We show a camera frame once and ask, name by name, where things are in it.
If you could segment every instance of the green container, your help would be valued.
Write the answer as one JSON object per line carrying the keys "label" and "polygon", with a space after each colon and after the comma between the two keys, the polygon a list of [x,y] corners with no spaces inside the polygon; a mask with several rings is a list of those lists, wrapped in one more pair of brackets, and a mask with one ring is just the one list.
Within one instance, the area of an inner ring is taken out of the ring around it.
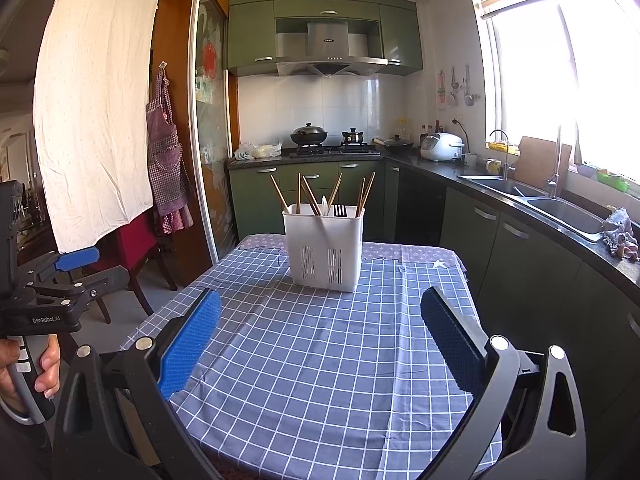
{"label": "green container", "polygon": [[625,180],[623,176],[618,175],[610,175],[608,173],[597,173],[598,182],[603,184],[607,184],[607,186],[612,187],[613,189],[617,189],[618,191],[622,191],[626,193],[626,190],[629,189],[629,183]]}

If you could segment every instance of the fork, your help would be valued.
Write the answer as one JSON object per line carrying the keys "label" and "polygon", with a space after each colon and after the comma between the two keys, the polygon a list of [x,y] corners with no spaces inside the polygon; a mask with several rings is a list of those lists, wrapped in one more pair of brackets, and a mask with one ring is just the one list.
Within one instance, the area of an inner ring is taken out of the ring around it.
{"label": "fork", "polygon": [[334,216],[338,218],[347,218],[347,208],[342,204],[334,204]]}

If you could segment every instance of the white utensil holder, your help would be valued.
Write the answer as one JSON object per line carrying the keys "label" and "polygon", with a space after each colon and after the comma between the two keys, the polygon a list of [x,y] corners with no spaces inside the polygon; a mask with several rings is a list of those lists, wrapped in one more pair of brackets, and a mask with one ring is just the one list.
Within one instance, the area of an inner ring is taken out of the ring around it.
{"label": "white utensil holder", "polygon": [[291,277],[297,285],[354,292],[362,264],[362,220],[356,206],[345,206],[347,218],[315,216],[309,204],[282,212]]}

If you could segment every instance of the window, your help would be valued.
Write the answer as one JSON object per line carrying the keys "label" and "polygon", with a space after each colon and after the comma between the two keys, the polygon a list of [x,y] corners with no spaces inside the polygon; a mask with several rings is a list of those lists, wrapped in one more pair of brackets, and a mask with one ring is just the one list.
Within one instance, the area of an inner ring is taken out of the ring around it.
{"label": "window", "polygon": [[518,144],[522,136],[556,140],[561,125],[562,142],[579,139],[583,162],[640,182],[640,33],[620,6],[475,1],[489,30],[491,53],[483,57],[494,64],[495,127]]}

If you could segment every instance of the blue checkered tablecloth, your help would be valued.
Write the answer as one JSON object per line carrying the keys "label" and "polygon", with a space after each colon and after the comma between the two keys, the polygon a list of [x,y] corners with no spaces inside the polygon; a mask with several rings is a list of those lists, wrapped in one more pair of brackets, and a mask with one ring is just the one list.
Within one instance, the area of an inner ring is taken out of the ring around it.
{"label": "blue checkered tablecloth", "polygon": [[[282,248],[241,246],[122,347],[157,335],[208,286],[222,297],[220,323],[170,401],[206,452],[264,478],[415,479],[472,400],[426,329],[420,298],[439,285],[477,316],[454,253],[363,244],[364,257],[389,254],[363,259],[350,294],[294,285]],[[500,449],[498,431],[481,467]]]}

